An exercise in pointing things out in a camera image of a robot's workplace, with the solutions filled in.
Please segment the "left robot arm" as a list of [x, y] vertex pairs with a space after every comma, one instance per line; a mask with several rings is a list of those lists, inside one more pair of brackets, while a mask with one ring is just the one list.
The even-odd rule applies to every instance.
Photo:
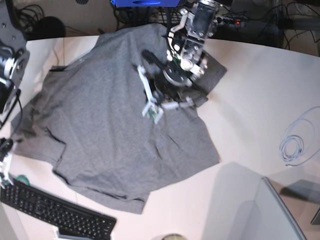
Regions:
[[159, 75], [149, 79], [145, 68], [137, 67], [147, 99], [143, 115], [194, 105], [190, 96], [183, 95], [183, 89], [190, 89], [202, 98], [207, 96], [197, 80], [208, 68], [204, 45], [217, 29], [216, 14], [221, 6], [217, 0], [198, 0], [191, 8], [181, 8], [179, 24], [167, 27], [165, 62], [151, 51], [142, 51], [142, 57], [160, 69]]

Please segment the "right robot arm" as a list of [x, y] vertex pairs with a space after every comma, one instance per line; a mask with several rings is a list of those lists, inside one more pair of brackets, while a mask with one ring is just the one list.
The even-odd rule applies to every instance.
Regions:
[[12, 0], [0, 2], [0, 120], [3, 128], [16, 105], [21, 105], [20, 84], [30, 59], [27, 37]]

